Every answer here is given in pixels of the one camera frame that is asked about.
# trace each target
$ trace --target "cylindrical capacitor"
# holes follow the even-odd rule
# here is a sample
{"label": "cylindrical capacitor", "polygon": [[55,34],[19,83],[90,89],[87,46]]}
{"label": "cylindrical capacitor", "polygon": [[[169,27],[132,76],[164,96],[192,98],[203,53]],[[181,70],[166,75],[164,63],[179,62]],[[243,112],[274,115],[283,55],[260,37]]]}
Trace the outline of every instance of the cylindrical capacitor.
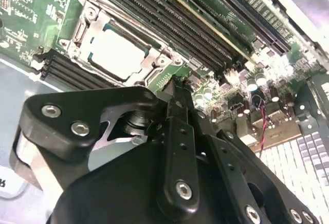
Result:
{"label": "cylindrical capacitor", "polygon": [[245,100],[245,101],[243,102],[243,108],[244,108],[243,112],[244,112],[245,114],[249,114],[249,113],[250,113],[250,105],[249,105],[249,101]]}
{"label": "cylindrical capacitor", "polygon": [[294,98],[292,96],[291,93],[286,93],[286,95],[284,96],[284,99],[286,101],[286,104],[288,107],[293,107],[295,104],[294,104]]}
{"label": "cylindrical capacitor", "polygon": [[265,75],[261,72],[256,74],[255,79],[258,86],[262,86],[267,83]]}
{"label": "cylindrical capacitor", "polygon": [[202,94],[196,94],[195,95],[195,103],[198,106],[203,106],[203,104],[204,104],[204,96]]}
{"label": "cylindrical capacitor", "polygon": [[271,95],[271,99],[273,102],[278,102],[279,98],[279,93],[278,93],[278,89],[276,89],[275,87],[271,87],[269,89],[269,93]]}
{"label": "cylindrical capacitor", "polygon": [[243,116],[243,107],[239,107],[236,110],[236,114],[237,114],[238,117],[242,117]]}
{"label": "cylindrical capacitor", "polygon": [[210,119],[211,119],[212,123],[215,123],[217,121],[217,116],[218,116],[218,113],[215,109],[210,111]]}
{"label": "cylindrical capacitor", "polygon": [[257,90],[257,84],[256,84],[256,80],[255,79],[248,79],[247,80],[247,90],[252,92]]}
{"label": "cylindrical capacitor", "polygon": [[204,88],[204,97],[207,100],[211,100],[212,99],[212,89],[210,87]]}

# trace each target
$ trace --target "green circuit board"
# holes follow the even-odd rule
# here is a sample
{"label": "green circuit board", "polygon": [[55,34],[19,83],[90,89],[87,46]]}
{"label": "green circuit board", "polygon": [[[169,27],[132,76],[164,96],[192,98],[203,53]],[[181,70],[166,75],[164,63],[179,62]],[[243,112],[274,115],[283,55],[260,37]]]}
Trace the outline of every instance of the green circuit board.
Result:
{"label": "green circuit board", "polygon": [[[220,15],[225,26],[231,28],[241,35],[245,41],[251,43],[257,37],[247,25],[240,21],[228,8],[218,0],[203,0],[210,8]],[[291,51],[287,54],[291,62],[294,73],[289,77],[278,76],[274,82],[278,87],[283,86],[283,91],[294,91],[295,86],[300,81],[304,81],[312,72],[320,69],[317,64],[309,64],[309,55],[305,55],[305,49],[300,46],[298,40],[284,26],[279,18],[265,5],[263,0],[246,0],[254,9],[263,16],[282,37],[291,46]],[[198,7],[188,0],[181,0],[188,3],[190,9],[198,12],[205,21],[212,23],[212,18],[208,14],[200,12]],[[65,50],[60,46],[60,39],[70,38],[77,23],[82,6],[78,0],[0,0],[0,52],[20,61],[29,66],[32,55],[35,54],[40,46],[45,51],[53,48],[61,53]],[[239,50],[246,53],[246,49],[240,45],[237,39],[230,35],[225,26],[216,24],[215,29],[225,35],[226,39],[232,42]],[[269,65],[273,61],[279,61],[280,58],[270,59]],[[170,65],[163,71],[152,83],[149,89],[152,91],[160,90],[173,74],[188,78],[196,71],[202,78],[202,84],[196,91],[202,93],[203,89],[210,85],[214,88],[214,105],[218,102],[227,100],[237,91],[243,91],[244,85],[232,86],[229,90],[221,90],[218,85],[214,86],[214,80],[209,78],[211,71],[203,65],[192,66],[190,63],[184,63],[177,67]]]}

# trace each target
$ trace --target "hex bolt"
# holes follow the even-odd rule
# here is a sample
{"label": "hex bolt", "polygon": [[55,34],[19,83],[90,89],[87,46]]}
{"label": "hex bolt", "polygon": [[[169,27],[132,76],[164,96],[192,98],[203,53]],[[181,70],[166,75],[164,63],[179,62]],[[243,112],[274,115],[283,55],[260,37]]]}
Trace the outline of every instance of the hex bolt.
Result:
{"label": "hex bolt", "polygon": [[306,220],[308,220],[310,223],[314,223],[312,217],[305,211],[302,211],[303,215],[305,216]]}
{"label": "hex bolt", "polygon": [[41,112],[44,116],[49,118],[57,118],[59,115],[61,115],[61,110],[59,107],[56,107],[54,105],[45,105],[41,108]]}
{"label": "hex bolt", "polygon": [[299,224],[303,222],[302,217],[300,217],[300,215],[296,212],[296,210],[291,209],[290,212],[293,215],[295,222]]}
{"label": "hex bolt", "polygon": [[234,138],[233,134],[230,133],[230,132],[226,132],[226,135],[227,135],[230,139],[233,139],[233,138]]}
{"label": "hex bolt", "polygon": [[257,213],[257,211],[250,205],[246,206],[246,214],[248,218],[252,221],[254,224],[260,224],[261,223],[261,217]]}
{"label": "hex bolt", "polygon": [[71,126],[71,131],[80,137],[87,136],[89,134],[89,126],[82,122],[75,122]]}
{"label": "hex bolt", "polygon": [[185,200],[189,200],[192,198],[192,190],[190,186],[183,181],[177,182],[176,191],[179,194],[179,196]]}

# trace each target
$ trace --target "bolt hole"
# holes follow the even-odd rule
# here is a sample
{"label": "bolt hole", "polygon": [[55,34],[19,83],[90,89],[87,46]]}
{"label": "bolt hole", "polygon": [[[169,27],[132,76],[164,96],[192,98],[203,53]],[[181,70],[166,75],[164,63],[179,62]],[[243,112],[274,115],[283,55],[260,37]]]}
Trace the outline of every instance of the bolt hole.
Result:
{"label": "bolt hole", "polygon": [[56,110],[53,109],[52,107],[47,108],[47,113],[49,113],[50,115],[54,115],[56,113]]}
{"label": "bolt hole", "polygon": [[254,219],[257,219],[257,217],[258,217],[258,216],[256,215],[256,213],[254,213],[254,212],[251,212],[250,215],[251,215]]}
{"label": "bolt hole", "polygon": [[235,170],[235,168],[234,168],[234,166],[233,166],[232,164],[228,164],[227,166],[229,167],[229,169],[230,169],[231,171],[234,171],[234,170]]}
{"label": "bolt hole", "polygon": [[183,151],[187,151],[187,146],[184,143],[181,143],[179,146]]}
{"label": "bolt hole", "polygon": [[82,133],[82,132],[84,132],[85,128],[84,128],[83,125],[78,125],[77,128],[76,128],[76,130],[77,130],[77,132]]}

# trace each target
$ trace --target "black ram slot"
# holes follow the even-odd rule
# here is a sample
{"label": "black ram slot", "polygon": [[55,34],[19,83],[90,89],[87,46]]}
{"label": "black ram slot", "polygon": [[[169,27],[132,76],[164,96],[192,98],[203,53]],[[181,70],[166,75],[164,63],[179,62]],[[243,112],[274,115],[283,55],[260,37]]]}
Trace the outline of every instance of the black ram slot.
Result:
{"label": "black ram slot", "polygon": [[220,27],[224,27],[231,35],[233,35],[235,38],[237,38],[241,45],[245,47],[249,52],[252,52],[253,49],[250,46],[250,43],[248,42],[247,36],[241,34],[238,32],[235,28],[231,27],[229,23],[223,19],[222,16],[220,16],[219,13],[217,13],[215,10],[213,10],[211,7],[209,7],[203,0],[192,0],[195,2],[195,4],[201,8],[202,10],[206,11],[210,16],[214,18],[216,22],[213,23],[215,27],[220,25]]}
{"label": "black ram slot", "polygon": [[190,36],[191,29],[185,26],[181,29],[177,24],[181,24],[179,20],[176,19],[176,23],[169,23],[169,21],[163,21],[163,19],[154,16],[151,7],[145,3],[144,0],[116,0],[121,6],[125,7],[130,12],[136,14],[139,18],[144,20],[145,26],[148,26],[152,31],[161,34],[166,40],[172,42],[172,44],[178,48],[181,48],[192,57],[195,57],[202,61],[207,67],[211,69],[223,69],[226,67],[226,61],[223,61],[223,57],[218,54],[214,59],[214,52],[208,54],[209,48],[204,49],[200,42],[204,42],[202,38],[195,36]]}
{"label": "black ram slot", "polygon": [[188,25],[186,25],[186,22],[185,24],[182,23],[181,21],[177,22],[177,18],[175,18],[175,16],[171,15],[165,9],[162,9],[160,7],[160,4],[157,4],[152,0],[136,0],[136,1],[139,1],[141,4],[146,6],[149,9],[149,11],[152,13],[154,19],[160,20],[161,22],[163,22],[163,24],[167,26],[175,25],[177,29],[182,31],[182,33],[184,33],[187,36],[187,38],[190,39],[191,42],[193,42],[195,45],[199,43],[200,44],[199,47],[200,49],[202,49],[203,53],[211,57],[214,61],[216,61],[220,55],[222,56],[221,59],[225,58],[223,53],[218,51],[217,49],[213,49],[208,41],[206,40],[198,41],[197,40],[198,36],[201,38],[203,37],[200,34],[198,34],[198,32],[195,29],[193,28],[186,29],[186,27],[188,27]]}
{"label": "black ram slot", "polygon": [[178,3],[176,0],[155,0],[158,5],[162,5],[171,16],[174,15],[176,19],[179,19],[186,26],[190,27],[198,36],[201,36],[206,40],[212,47],[219,51],[222,51],[226,55],[232,54],[232,47],[227,44],[222,38],[214,34],[214,32],[205,24],[190,13],[184,6]]}
{"label": "black ram slot", "polygon": [[283,55],[290,51],[290,46],[272,26],[244,0],[220,0],[235,15],[249,25],[255,33],[275,52]]}
{"label": "black ram slot", "polygon": [[53,49],[47,53],[35,54],[34,59],[45,63],[40,71],[41,80],[51,77],[73,90],[115,87],[101,77],[81,69],[77,64]]}

